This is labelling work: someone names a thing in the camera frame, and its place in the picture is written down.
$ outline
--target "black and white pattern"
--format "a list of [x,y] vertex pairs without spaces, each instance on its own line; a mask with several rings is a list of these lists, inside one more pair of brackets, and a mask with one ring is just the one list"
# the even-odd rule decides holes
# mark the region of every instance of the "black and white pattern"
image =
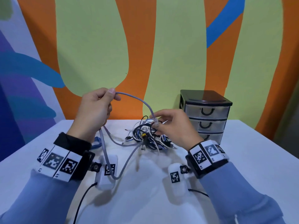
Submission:
[[63,156],[51,153],[45,160],[43,166],[56,170],[59,164],[62,162],[63,158]]
[[44,150],[42,151],[42,153],[39,155],[39,157],[37,158],[37,161],[38,162],[41,162],[44,157],[48,154],[49,150],[44,148]]
[[218,148],[218,150],[221,152],[221,153],[225,153],[225,151],[219,146],[219,145],[215,145],[217,148]]
[[193,157],[195,158],[198,165],[207,160],[207,158],[205,157],[202,151],[195,153]]
[[170,173],[171,183],[180,182],[180,176],[178,175],[178,171]]
[[217,151],[217,149],[215,148],[214,145],[208,145],[205,147],[207,153],[209,154],[209,156],[214,156],[219,154],[219,152]]
[[[111,164],[111,168],[112,168],[112,171],[113,171],[113,174],[114,174],[114,173],[115,173],[115,164]],[[105,166],[105,173],[104,173],[104,175],[111,175],[111,174],[110,174],[110,171],[109,171],[109,169],[108,169],[107,164],[106,164],[106,166]]]
[[65,160],[65,162],[62,164],[60,171],[67,173],[67,174],[72,174],[73,171],[75,170],[77,164],[78,164],[77,161],[67,158]]

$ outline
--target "clear plastic drawer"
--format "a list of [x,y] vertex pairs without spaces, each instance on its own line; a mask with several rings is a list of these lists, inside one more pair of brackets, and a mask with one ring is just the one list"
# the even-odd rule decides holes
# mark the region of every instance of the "clear plastic drawer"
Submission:
[[226,124],[226,120],[190,119],[190,122],[198,132],[223,132]]
[[201,133],[198,132],[198,134],[204,139],[204,140],[213,140],[216,141],[218,144],[221,143],[223,132],[221,133]]
[[192,118],[227,119],[230,106],[197,106],[185,105],[185,113]]

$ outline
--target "painted wall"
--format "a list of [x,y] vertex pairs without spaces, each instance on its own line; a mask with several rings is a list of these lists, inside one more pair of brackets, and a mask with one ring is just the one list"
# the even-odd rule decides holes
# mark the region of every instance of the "painted wall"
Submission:
[[[178,107],[181,89],[215,90],[230,119],[272,139],[299,77],[299,0],[1,2],[0,84],[24,142],[102,86],[154,110]],[[112,119],[149,112],[125,96],[113,106]]]

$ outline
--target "fingernail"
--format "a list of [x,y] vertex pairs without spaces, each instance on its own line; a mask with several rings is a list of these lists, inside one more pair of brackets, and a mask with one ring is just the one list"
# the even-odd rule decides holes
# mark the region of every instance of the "fingernail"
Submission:
[[115,92],[115,89],[114,89],[114,88],[110,88],[110,89],[108,90],[108,92],[109,92],[109,93],[114,93],[114,92]]

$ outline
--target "forearm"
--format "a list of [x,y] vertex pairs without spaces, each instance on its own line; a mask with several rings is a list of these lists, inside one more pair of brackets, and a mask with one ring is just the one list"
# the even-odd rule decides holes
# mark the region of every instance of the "forearm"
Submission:
[[256,191],[233,163],[200,179],[222,223],[282,224],[282,211],[274,199]]
[[23,191],[0,224],[63,224],[80,181],[64,182],[32,170]]

